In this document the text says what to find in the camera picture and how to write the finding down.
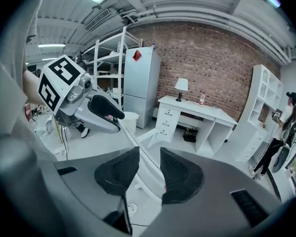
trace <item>round floor object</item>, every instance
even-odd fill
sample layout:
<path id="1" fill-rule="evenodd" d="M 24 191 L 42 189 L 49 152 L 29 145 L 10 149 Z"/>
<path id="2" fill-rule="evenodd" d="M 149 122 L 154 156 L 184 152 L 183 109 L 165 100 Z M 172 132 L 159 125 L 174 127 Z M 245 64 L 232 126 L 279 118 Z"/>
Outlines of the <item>round floor object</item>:
<path id="1" fill-rule="evenodd" d="M 132 216 L 134 216 L 134 214 L 137 211 L 137 205 L 135 203 L 129 203 L 127 205 L 127 209 L 128 209 L 128 216 L 131 218 Z"/>

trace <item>refrigerator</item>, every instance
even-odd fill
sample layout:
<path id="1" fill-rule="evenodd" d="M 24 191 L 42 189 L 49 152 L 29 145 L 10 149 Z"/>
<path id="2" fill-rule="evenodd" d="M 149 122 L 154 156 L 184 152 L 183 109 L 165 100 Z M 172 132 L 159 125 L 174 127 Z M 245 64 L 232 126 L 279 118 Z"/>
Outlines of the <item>refrigerator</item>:
<path id="1" fill-rule="evenodd" d="M 136 51 L 140 57 L 136 61 Z M 161 59 L 152 47 L 126 51 L 124 68 L 124 111 L 139 115 L 137 127 L 144 128 L 152 119 L 156 101 Z"/>

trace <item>ponytail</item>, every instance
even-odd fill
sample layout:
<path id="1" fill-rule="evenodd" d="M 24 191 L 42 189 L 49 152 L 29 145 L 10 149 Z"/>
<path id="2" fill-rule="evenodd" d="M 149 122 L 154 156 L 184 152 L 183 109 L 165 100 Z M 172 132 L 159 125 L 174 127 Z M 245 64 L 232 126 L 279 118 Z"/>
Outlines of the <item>ponytail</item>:
<path id="1" fill-rule="evenodd" d="M 288 128 L 290 123 L 295 122 L 295 121 L 296 121 L 296 104 L 293 107 L 292 115 L 287 119 L 287 121 L 283 125 L 283 131 L 285 131 Z"/>

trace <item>trash can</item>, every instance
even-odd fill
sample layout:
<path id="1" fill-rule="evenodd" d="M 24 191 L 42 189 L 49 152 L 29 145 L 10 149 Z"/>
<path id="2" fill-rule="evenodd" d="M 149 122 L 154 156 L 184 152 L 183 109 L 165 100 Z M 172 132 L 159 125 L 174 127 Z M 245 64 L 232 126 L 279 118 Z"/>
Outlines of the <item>trash can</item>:
<path id="1" fill-rule="evenodd" d="M 139 118 L 139 115 L 137 113 L 131 113 L 131 112 L 124 112 L 125 118 L 122 119 L 124 125 L 126 126 L 127 130 L 135 135 L 136 132 L 136 122 Z"/>

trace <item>white shelving rack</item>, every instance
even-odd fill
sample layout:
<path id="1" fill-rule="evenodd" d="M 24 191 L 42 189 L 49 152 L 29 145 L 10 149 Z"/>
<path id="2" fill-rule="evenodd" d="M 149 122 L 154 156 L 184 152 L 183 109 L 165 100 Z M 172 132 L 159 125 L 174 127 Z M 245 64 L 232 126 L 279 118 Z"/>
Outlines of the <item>white shelving rack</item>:
<path id="1" fill-rule="evenodd" d="M 265 66 L 255 65 L 245 109 L 228 142 L 222 147 L 231 152 L 236 161 L 248 161 L 259 146 L 268 143 L 275 122 L 271 119 L 281 100 L 283 84 Z M 265 121 L 266 128 L 258 120 L 263 105 L 270 108 Z"/>
<path id="2" fill-rule="evenodd" d="M 126 31 L 127 26 L 123 27 L 123 31 L 107 39 L 98 39 L 94 47 L 89 48 L 86 52 L 94 50 L 94 60 L 86 62 L 87 65 L 93 64 L 93 78 L 94 87 L 98 86 L 98 79 L 109 78 L 111 79 L 111 85 L 113 85 L 113 80 L 117 79 L 118 93 L 110 92 L 110 96 L 118 100 L 118 105 L 122 108 L 122 79 L 124 74 L 122 74 L 122 64 L 125 62 L 125 52 L 129 48 L 141 47 L 142 39 L 138 39 L 128 31 Z M 117 74 L 112 75 L 98 75 L 98 69 L 103 65 L 109 65 L 111 67 L 114 64 L 118 64 Z"/>

